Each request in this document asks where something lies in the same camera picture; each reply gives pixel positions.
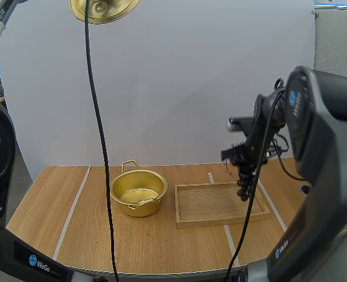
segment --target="gray panel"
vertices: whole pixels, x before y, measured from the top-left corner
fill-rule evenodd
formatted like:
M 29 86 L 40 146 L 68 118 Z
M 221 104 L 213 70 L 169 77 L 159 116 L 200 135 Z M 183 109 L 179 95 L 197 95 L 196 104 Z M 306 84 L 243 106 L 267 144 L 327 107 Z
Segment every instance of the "gray panel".
M 347 10 L 317 11 L 315 69 L 347 77 Z

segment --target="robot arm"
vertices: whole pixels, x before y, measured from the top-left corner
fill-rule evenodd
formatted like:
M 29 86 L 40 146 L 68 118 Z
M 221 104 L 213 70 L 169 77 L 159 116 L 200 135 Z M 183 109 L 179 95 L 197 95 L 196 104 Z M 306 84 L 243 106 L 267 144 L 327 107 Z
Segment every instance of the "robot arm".
M 347 222 L 347 78 L 301 66 L 291 73 L 284 97 L 296 169 L 313 189 L 268 258 L 239 272 L 241 281 L 289 281 Z M 237 166 L 249 156 L 243 150 L 252 150 L 249 134 L 228 157 Z

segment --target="wooden table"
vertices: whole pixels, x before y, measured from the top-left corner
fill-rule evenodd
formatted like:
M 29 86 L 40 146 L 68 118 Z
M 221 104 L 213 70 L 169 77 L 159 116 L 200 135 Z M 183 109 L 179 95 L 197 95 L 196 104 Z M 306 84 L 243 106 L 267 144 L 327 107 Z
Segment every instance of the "wooden table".
M 285 164 L 295 171 L 293 159 L 285 159 Z M 227 171 L 224 164 L 146 168 L 163 174 L 168 190 L 160 210 L 143 218 L 123 214 L 112 200 L 118 272 L 142 278 L 146 274 L 177 278 L 186 273 L 188 278 L 224 273 L 243 224 L 177 229 L 174 185 L 209 183 L 211 177 L 216 183 L 236 181 L 237 170 L 228 166 Z M 110 171 L 114 177 L 121 168 Z M 103 167 L 46 168 L 7 228 L 62 264 L 92 274 L 112 272 L 104 179 Z M 275 247 L 305 199 L 300 184 L 284 174 L 278 160 L 263 167 L 261 194 L 270 216 L 249 223 L 236 266 L 263 259 Z M 347 225 L 342 232 L 347 232 Z

